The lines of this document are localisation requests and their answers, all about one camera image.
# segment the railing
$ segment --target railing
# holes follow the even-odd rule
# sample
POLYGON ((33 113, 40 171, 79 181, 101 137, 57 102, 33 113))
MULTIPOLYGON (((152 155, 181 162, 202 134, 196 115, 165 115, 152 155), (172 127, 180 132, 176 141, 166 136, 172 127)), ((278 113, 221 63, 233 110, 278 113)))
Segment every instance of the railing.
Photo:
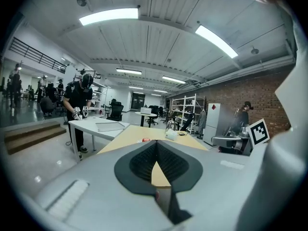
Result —
POLYGON ((43 64, 65 74, 66 66, 64 64, 32 48, 15 37, 11 43, 10 50, 39 64, 43 64))
POLYGON ((77 71, 80 72, 80 73, 83 71, 83 74, 82 74, 82 75, 84 75, 84 74, 89 74, 89 75, 91 75, 93 78, 96 78, 96 79, 102 78, 102 75, 99 74, 98 72, 96 72, 95 70, 78 70, 78 69, 77 69, 77 71))

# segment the refrigerator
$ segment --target refrigerator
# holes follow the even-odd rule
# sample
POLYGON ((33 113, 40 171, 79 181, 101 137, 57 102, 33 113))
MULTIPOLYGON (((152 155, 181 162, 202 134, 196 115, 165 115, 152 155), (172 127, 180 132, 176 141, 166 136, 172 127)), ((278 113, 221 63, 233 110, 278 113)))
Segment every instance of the refrigerator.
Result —
POLYGON ((203 141, 213 146, 212 137, 222 136, 231 120, 232 113, 224 105, 220 103, 209 103, 203 141))

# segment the glove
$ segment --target glove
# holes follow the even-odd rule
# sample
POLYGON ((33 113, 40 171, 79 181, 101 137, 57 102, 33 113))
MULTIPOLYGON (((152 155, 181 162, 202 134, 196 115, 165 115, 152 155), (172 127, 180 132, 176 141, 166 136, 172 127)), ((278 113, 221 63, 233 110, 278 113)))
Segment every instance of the glove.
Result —
POLYGON ((88 110, 88 107, 87 107, 87 106, 83 106, 82 114, 83 114, 83 117, 84 117, 84 118, 87 118, 87 117, 88 117, 89 110, 88 110))
POLYGON ((79 121, 79 120, 81 120, 81 117, 79 116, 79 114, 80 114, 80 108, 79 108, 79 107, 75 107, 75 108, 74 108, 74 112, 73 112, 73 114, 72 114, 72 117, 73 117, 75 120, 79 121))

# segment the brick wall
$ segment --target brick wall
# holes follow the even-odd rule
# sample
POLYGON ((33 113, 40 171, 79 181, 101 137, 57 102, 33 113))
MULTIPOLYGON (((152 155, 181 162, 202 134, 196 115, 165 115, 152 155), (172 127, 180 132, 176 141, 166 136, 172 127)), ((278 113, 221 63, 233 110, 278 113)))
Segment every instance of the brick wall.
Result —
POLYGON ((290 73, 290 69, 281 72, 251 75, 241 79, 201 88, 169 98, 182 98, 184 95, 198 97, 206 96, 207 103, 221 103, 235 112, 241 108, 245 101, 250 101, 254 110, 248 112, 249 124, 264 118, 270 137, 285 131, 289 127, 287 115, 275 95, 275 90, 280 86, 290 73))

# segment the black mesh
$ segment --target black mesh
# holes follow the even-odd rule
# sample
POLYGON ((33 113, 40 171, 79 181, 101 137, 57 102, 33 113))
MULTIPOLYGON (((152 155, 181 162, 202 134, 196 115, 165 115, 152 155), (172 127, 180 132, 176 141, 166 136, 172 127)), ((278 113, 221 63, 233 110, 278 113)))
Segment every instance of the black mesh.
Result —
POLYGON ((156 143, 134 156, 129 163, 129 168, 136 176, 151 182, 152 169, 155 162, 156 143))
POLYGON ((189 165, 185 159, 160 144, 157 144, 157 148, 157 161, 169 182, 174 181, 188 170, 189 165))

